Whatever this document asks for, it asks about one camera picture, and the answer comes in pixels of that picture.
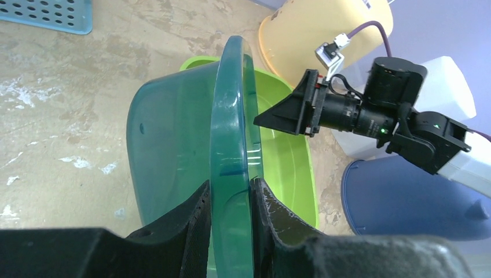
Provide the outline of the lime green tray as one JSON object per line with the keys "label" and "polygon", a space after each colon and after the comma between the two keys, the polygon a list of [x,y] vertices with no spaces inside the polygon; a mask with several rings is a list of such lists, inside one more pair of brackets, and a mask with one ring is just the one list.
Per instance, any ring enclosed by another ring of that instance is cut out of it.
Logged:
{"label": "lime green tray", "polygon": [[211,242],[208,277],[252,277],[250,180],[262,177],[284,205],[318,226],[316,185],[308,141],[258,127],[254,118],[288,96],[278,76],[252,57],[197,56],[182,68],[212,66],[210,137]]}

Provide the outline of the light blue perforated basket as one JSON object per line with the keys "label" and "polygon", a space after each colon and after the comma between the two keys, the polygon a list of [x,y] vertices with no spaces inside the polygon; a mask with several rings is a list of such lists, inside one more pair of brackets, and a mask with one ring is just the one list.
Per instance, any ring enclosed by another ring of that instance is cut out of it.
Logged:
{"label": "light blue perforated basket", "polygon": [[1,20],[76,35],[93,30],[90,0],[1,0]]}

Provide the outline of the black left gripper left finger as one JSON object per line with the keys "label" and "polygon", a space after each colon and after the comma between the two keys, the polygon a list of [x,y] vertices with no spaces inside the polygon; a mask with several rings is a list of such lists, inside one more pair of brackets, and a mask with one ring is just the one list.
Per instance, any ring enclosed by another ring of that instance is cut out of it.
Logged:
{"label": "black left gripper left finger", "polygon": [[104,228],[3,229],[2,277],[206,277],[210,184],[120,237]]}

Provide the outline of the white octagonal large container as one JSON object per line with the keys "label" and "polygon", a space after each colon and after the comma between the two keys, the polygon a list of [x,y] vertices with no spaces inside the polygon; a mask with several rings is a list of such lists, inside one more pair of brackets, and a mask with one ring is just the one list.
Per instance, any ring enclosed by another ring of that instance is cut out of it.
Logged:
{"label": "white octagonal large container", "polygon": [[[458,122],[477,115],[474,98],[467,81],[455,61],[441,56],[422,64],[428,70],[426,79],[414,104],[419,112],[435,111]],[[383,158],[389,156],[386,147],[376,148],[374,138],[344,131],[331,131],[344,153],[353,159]]]}

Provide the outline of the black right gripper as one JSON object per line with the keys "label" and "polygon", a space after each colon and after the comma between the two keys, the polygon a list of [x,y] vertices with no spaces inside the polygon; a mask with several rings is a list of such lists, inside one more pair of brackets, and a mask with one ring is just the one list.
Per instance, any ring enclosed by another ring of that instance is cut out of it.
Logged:
{"label": "black right gripper", "polygon": [[[345,95],[325,96],[319,125],[375,138],[378,147],[394,133],[412,137],[408,119],[427,76],[426,67],[397,57],[377,57],[372,63],[363,93],[349,87]],[[286,98],[254,118],[254,125],[293,135],[314,137],[318,71],[307,69]]]}

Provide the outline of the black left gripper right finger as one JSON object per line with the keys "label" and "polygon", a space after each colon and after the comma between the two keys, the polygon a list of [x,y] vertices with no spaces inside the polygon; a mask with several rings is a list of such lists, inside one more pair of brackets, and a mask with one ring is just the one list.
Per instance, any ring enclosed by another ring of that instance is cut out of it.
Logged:
{"label": "black left gripper right finger", "polygon": [[330,236],[250,182],[255,277],[472,277],[461,254],[432,236]]}

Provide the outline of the blue round bucket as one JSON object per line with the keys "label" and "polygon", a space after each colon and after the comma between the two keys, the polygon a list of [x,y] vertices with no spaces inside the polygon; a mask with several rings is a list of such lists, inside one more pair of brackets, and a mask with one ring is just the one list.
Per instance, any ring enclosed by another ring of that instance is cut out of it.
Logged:
{"label": "blue round bucket", "polygon": [[340,188],[347,221],[358,235],[490,238],[489,197],[399,156],[350,163]]}

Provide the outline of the dark green tray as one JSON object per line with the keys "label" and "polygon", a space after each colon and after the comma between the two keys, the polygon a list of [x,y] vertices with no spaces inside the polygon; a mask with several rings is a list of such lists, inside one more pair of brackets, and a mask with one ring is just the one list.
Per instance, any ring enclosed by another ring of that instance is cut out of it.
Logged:
{"label": "dark green tray", "polygon": [[127,117],[127,153],[143,224],[211,186],[210,277],[253,277],[250,180],[263,176],[255,72],[246,40],[218,61],[151,80]]}

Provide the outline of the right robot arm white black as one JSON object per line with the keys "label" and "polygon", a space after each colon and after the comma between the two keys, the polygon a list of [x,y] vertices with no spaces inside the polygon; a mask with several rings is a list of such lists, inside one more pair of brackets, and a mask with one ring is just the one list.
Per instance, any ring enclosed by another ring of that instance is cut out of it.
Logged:
{"label": "right robot arm white black", "polygon": [[365,91],[334,91],[308,69],[290,95],[257,115],[256,126],[313,137],[322,127],[374,138],[418,168],[490,195],[490,141],[439,112],[414,109],[424,66],[396,57],[374,59]]}

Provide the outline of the cream printed bucket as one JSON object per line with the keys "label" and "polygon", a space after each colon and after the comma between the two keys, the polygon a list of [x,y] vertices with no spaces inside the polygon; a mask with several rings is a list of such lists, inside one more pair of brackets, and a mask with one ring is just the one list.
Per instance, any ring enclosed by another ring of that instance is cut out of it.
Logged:
{"label": "cream printed bucket", "polygon": [[258,30],[263,63],[295,87],[306,69],[325,73],[314,51],[348,34],[368,21],[377,21],[387,35],[393,30],[393,14],[387,1],[331,0],[286,1],[266,17]]}

